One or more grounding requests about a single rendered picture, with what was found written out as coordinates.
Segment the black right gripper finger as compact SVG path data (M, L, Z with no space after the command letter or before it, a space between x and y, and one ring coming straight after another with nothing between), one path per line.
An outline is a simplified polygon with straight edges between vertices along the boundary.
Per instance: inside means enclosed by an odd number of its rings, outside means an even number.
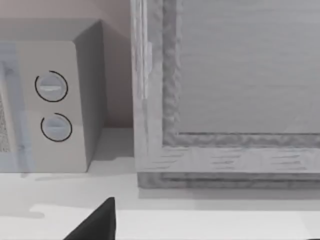
M107 198L63 240L116 240L116 201Z

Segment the pale round microwave knob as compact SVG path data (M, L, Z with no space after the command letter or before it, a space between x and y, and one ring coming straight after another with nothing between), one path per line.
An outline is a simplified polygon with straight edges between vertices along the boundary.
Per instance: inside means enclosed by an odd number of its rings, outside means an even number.
M73 133L71 121L61 113L43 117L40 122L42 134L50 141L60 143L68 140Z
M38 75L34 81L34 88L41 99L50 103L62 101L69 91L64 76L53 70Z

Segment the pale microwave oven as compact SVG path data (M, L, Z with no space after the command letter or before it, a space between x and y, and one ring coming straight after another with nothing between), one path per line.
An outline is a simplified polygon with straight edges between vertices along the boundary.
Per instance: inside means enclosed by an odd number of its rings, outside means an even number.
M84 173L105 124L103 26L0 18L0 173Z

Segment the grey cabinet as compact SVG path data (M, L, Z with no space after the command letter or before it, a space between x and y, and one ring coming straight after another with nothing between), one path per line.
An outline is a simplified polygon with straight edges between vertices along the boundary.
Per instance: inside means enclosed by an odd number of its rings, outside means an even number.
M320 189L320 0L130 0L144 189Z

